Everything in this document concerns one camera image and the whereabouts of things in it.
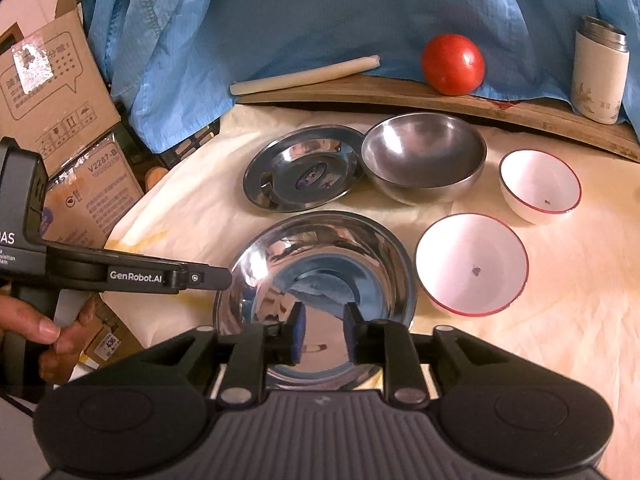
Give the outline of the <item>person's left hand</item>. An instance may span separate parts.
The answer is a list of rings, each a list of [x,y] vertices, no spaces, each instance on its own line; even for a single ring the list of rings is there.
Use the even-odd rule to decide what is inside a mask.
[[[70,380],[81,352],[92,339],[91,323],[95,316],[95,296],[85,302],[72,324],[60,327],[25,301],[1,295],[2,332],[8,330],[48,346],[39,358],[39,374],[51,385],[63,385]]]

